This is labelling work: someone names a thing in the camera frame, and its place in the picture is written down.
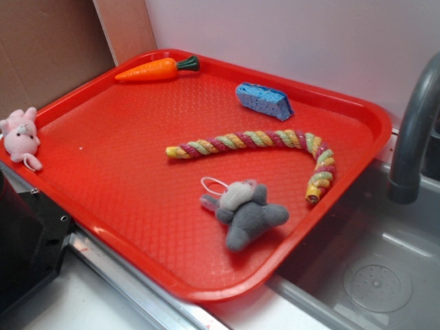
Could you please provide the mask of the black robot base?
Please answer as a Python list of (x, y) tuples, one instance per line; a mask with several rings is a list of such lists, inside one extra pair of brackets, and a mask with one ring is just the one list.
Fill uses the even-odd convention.
[(1, 316), (59, 275), (71, 231), (67, 211), (1, 174)]

